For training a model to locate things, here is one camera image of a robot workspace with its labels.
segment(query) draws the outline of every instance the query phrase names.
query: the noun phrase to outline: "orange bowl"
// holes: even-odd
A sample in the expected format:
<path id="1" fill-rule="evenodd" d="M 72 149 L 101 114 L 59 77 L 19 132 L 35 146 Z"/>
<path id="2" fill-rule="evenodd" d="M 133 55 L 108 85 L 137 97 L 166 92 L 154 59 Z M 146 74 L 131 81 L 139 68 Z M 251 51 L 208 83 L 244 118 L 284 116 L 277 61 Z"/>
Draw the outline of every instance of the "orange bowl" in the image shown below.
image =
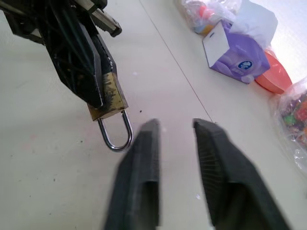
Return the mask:
<path id="1" fill-rule="evenodd" d="M 282 94 L 292 85 L 291 79 L 282 64 L 272 55 L 265 52 L 270 69 L 256 78 L 256 82 L 263 88 Z"/>

